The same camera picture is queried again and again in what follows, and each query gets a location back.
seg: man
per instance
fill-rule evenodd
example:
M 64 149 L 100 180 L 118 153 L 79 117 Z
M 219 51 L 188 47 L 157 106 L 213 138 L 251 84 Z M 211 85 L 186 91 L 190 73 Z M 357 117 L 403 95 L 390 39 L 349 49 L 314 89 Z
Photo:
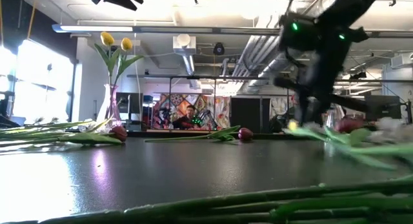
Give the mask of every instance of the man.
M 176 121 L 172 122 L 174 128 L 178 128 L 181 130 L 188 130 L 190 128 L 194 128 L 195 124 L 192 123 L 192 119 L 195 116 L 195 106 L 189 105 L 186 108 L 186 115 L 178 118 Z

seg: yellow tulip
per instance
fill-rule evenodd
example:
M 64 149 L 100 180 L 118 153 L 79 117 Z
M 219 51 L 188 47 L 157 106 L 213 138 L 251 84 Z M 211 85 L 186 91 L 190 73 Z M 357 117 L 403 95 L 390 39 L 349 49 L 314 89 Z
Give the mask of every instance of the yellow tulip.
M 101 40 L 105 46 L 113 45 L 115 39 L 108 32 L 101 32 Z
M 124 37 L 122 39 L 121 47 L 124 51 L 132 49 L 132 41 L 129 38 Z
M 297 122 L 296 122 L 296 121 L 291 120 L 291 121 L 288 123 L 288 129 L 289 129 L 289 130 L 295 131 L 295 130 L 297 130 L 297 128 L 298 128 L 298 125 L 297 125 Z

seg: green led light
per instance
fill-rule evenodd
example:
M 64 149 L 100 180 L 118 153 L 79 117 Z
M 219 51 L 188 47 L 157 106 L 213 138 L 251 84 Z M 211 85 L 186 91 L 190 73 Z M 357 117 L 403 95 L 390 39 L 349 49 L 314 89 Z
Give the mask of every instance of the green led light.
M 297 23 L 292 23 L 292 29 L 297 31 L 298 30 L 298 25 Z

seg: monitor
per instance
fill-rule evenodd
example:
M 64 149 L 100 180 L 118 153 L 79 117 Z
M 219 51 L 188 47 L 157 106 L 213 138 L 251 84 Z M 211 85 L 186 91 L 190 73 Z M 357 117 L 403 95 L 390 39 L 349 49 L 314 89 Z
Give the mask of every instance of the monitor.
M 367 121 L 377 121 L 383 117 L 401 119 L 400 98 L 398 96 L 365 96 L 368 107 Z
M 140 109 L 139 107 L 141 104 L 139 103 L 139 98 L 141 103 L 143 102 L 143 95 L 138 93 L 131 93 L 131 92 L 117 92 L 116 93 L 116 100 L 119 103 L 118 109 L 120 113 L 131 113 L 131 114 L 139 114 Z

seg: red tulip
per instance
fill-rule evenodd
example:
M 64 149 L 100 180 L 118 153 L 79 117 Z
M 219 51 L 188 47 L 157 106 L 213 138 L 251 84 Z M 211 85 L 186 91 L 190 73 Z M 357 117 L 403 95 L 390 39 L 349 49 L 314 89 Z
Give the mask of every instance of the red tulip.
M 238 131 L 238 138 L 241 140 L 241 141 L 250 141 L 251 139 L 252 139 L 252 136 L 253 136 L 254 134 L 252 133 L 252 131 L 251 130 L 249 130 L 249 129 L 247 129 L 247 128 L 241 128 L 239 131 Z
M 363 120 L 356 119 L 342 119 L 334 127 L 337 132 L 351 133 L 353 130 L 363 128 Z
M 126 137 L 128 137 L 128 133 L 126 129 L 123 127 L 114 127 L 110 130 L 110 133 L 113 133 L 111 137 L 121 140 L 122 142 L 126 141 Z

